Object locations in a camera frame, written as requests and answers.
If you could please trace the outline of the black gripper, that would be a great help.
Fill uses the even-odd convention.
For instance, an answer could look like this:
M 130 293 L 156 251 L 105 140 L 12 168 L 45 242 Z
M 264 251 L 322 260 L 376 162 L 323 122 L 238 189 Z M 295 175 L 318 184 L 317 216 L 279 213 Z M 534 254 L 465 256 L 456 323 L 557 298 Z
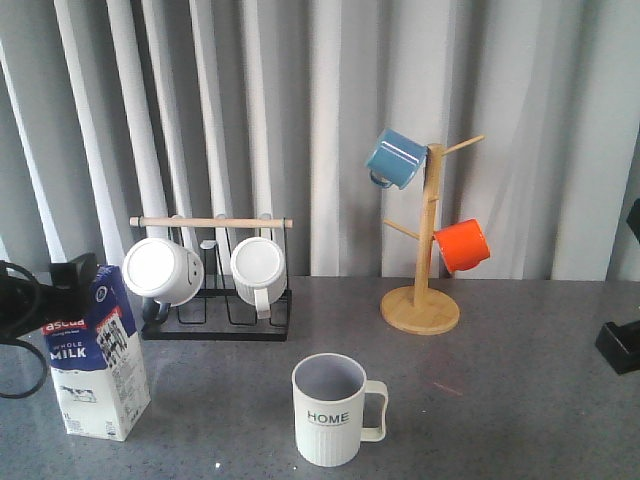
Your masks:
M 52 285 L 59 289 L 90 286 L 98 272 L 96 254 L 49 264 Z M 64 292 L 41 284 L 24 267 L 1 261 L 1 339 L 14 340 L 50 322 L 63 310 Z

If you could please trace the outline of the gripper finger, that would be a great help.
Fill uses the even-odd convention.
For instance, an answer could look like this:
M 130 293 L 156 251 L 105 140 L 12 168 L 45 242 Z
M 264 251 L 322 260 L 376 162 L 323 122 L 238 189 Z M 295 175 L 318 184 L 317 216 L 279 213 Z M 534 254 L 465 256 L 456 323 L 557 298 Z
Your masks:
M 625 325 L 606 322 L 595 346 L 617 374 L 639 369 L 639 321 Z
M 626 223 L 632 231 L 640 231 L 640 199 L 636 199 L 629 210 Z

